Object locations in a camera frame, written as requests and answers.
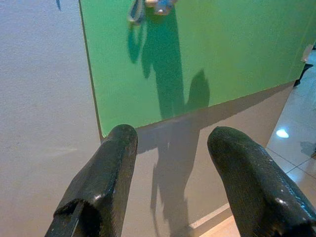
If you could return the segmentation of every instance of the floor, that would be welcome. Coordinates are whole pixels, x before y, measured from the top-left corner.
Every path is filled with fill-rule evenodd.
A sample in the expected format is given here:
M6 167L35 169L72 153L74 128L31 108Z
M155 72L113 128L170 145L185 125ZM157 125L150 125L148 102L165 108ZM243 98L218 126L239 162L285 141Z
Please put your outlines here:
M301 84L291 92L267 151L316 207L316 51ZM233 216L200 237L239 237Z

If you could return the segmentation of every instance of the green panel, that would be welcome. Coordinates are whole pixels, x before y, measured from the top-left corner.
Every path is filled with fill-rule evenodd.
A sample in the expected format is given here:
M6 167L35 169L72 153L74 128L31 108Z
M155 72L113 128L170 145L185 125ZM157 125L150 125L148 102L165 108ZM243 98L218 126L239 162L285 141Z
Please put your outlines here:
M298 78L315 0L179 0L131 27L130 0L81 0L102 134L144 126Z

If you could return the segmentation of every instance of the hanging object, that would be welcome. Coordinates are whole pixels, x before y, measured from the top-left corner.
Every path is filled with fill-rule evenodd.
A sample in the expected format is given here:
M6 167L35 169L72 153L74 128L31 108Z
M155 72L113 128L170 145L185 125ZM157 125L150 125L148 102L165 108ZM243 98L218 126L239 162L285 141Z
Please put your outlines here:
M178 0L135 0L128 13L128 20L134 24L141 24L145 17L145 7L153 7L155 15L165 16L170 13Z

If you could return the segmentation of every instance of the white wall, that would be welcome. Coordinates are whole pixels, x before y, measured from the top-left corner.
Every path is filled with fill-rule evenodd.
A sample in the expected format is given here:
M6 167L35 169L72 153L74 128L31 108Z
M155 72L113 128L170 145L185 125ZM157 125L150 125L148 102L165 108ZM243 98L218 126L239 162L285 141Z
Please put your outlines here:
M46 232L99 146L79 6L0 2L0 236ZM206 140L217 125L266 145L291 84L139 128L125 237L161 237L227 203Z

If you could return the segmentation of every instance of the baseboard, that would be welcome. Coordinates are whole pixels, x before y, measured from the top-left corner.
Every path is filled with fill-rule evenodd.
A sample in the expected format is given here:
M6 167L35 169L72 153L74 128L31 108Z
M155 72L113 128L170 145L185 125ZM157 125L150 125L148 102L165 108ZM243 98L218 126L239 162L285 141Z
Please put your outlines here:
M215 211L190 224L189 236L199 237L230 216L232 216L232 211L229 203L226 203Z

